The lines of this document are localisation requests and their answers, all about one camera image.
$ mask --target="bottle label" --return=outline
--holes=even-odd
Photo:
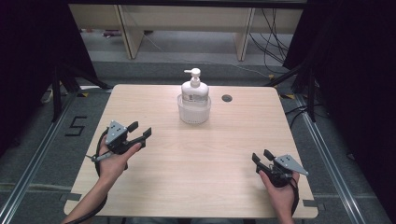
[[[189,103],[206,103],[207,95],[183,94],[183,100]]]

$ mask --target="wooden table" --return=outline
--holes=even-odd
[[[99,216],[119,217],[274,217],[268,194],[251,160],[265,148],[300,161],[276,90],[264,87],[209,87],[209,119],[191,125],[179,118],[180,86],[118,85],[107,102],[87,154],[116,120],[139,121],[128,139],[152,128],[147,147],[129,160],[129,169],[108,194]],[[229,94],[231,102],[221,97]],[[81,165],[72,193],[84,196],[97,180],[89,159]],[[301,176],[297,218],[316,217],[305,176]],[[78,202],[67,201],[68,214]]]

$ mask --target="pump dispenser head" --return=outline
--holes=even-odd
[[[185,73],[191,73],[191,86],[198,88],[201,85],[201,80],[199,76],[201,75],[201,70],[199,68],[192,68],[191,70],[184,70]]]

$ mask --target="human hand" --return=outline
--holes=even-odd
[[[140,148],[142,144],[137,143],[131,146],[125,153],[118,155],[113,154],[110,157],[100,161],[100,178],[115,182],[122,174],[129,158],[131,158]],[[102,138],[100,144],[99,155],[108,152],[106,145],[106,135]]]
[[[283,188],[276,188],[264,171],[259,171],[259,175],[270,195],[271,205],[276,212],[279,223],[294,223],[291,217],[291,208],[294,202],[294,192],[291,186],[287,185]],[[292,177],[295,179],[296,183],[291,182],[291,184],[297,184],[300,179],[300,174],[293,172]]]

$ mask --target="hand sanitizer bottle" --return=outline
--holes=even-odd
[[[191,73],[191,81],[187,81],[181,85],[182,102],[185,106],[207,106],[207,99],[209,95],[209,88],[204,82],[201,82],[199,76],[201,70],[193,68],[185,70],[185,73]]]

